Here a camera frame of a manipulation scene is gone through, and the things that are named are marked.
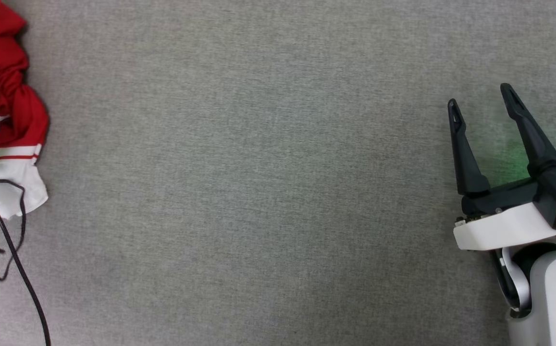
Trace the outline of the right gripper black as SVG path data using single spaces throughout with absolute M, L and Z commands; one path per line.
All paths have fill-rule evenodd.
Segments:
M 500 85 L 508 115 L 515 121 L 528 157 L 527 170 L 532 178 L 556 168 L 556 149 L 509 83 Z M 535 179 L 522 179 L 491 188 L 482 175 L 469 141 L 457 101 L 448 102 L 448 118 L 453 149 L 457 192 L 463 196 L 461 208 L 469 218 L 492 215 L 497 209 L 508 210 L 533 201 L 537 191 Z

